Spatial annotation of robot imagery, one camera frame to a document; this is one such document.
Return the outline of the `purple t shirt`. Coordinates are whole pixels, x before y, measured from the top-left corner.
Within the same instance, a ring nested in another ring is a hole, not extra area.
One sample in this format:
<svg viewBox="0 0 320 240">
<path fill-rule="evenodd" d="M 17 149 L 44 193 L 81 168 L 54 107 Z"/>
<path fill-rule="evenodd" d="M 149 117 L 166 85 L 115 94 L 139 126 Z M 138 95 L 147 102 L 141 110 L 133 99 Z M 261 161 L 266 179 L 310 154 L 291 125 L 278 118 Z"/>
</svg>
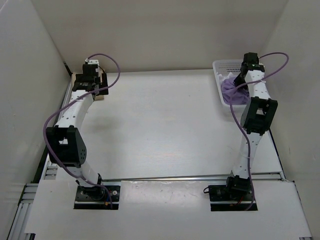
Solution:
<svg viewBox="0 0 320 240">
<path fill-rule="evenodd" d="M 250 100 L 250 93 L 248 89 L 239 88 L 235 90 L 234 85 L 235 77 L 226 78 L 221 83 L 221 93 L 223 101 L 226 104 L 232 103 L 232 105 L 246 105 Z"/>
</svg>

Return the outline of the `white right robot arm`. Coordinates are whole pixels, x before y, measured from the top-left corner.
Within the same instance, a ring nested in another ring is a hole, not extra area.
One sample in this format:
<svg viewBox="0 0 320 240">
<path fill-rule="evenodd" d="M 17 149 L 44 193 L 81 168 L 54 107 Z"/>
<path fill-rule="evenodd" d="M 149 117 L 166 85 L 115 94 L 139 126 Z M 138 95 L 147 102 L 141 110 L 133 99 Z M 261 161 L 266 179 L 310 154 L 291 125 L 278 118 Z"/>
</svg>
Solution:
<svg viewBox="0 0 320 240">
<path fill-rule="evenodd" d="M 227 179 L 224 193 L 230 200 L 251 191 L 251 167 L 262 136 L 270 130 L 278 102 L 273 100 L 263 80 L 265 73 L 261 70 L 248 70 L 244 80 L 248 84 L 250 99 L 241 119 L 241 130 L 245 133 L 240 145 L 238 163 Z"/>
</svg>

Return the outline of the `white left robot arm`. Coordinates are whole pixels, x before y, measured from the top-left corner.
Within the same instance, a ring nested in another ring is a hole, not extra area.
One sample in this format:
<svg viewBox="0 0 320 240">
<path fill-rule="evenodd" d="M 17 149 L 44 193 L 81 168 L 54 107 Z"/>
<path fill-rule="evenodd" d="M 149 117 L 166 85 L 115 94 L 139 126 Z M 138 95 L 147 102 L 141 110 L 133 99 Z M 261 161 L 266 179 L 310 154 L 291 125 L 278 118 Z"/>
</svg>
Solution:
<svg viewBox="0 0 320 240">
<path fill-rule="evenodd" d="M 107 75 L 98 60 L 87 60 L 82 65 L 82 73 L 75 75 L 70 94 L 71 106 L 62 111 L 62 115 L 53 127 L 45 130 L 46 141 L 52 149 L 50 161 L 63 168 L 75 178 L 79 187 L 87 189 L 93 200 L 100 200 L 105 194 L 101 185 L 102 178 L 86 162 L 87 148 L 81 137 L 80 128 L 89 107 L 100 93 L 90 93 L 107 85 Z"/>
</svg>

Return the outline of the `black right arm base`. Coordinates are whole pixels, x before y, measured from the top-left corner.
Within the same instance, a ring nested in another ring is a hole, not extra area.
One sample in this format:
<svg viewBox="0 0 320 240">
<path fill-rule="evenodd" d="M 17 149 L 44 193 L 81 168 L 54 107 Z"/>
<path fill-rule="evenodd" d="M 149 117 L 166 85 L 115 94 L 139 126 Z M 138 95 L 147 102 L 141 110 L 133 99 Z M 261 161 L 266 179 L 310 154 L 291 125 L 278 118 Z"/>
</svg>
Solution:
<svg viewBox="0 0 320 240">
<path fill-rule="evenodd" d="M 249 178 L 229 176 L 225 184 L 211 184 L 203 189 L 209 195 L 212 212 L 257 211 L 252 183 Z"/>
</svg>

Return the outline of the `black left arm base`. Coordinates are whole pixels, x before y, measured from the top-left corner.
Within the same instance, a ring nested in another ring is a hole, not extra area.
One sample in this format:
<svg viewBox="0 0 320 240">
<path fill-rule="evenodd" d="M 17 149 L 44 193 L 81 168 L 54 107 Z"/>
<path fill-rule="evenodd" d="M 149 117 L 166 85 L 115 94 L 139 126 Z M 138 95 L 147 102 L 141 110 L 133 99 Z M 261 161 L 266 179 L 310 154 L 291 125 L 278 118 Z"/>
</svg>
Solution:
<svg viewBox="0 0 320 240">
<path fill-rule="evenodd" d="M 75 210 L 118 210 L 121 186 L 105 185 L 108 192 L 100 187 L 78 186 L 73 208 Z"/>
</svg>

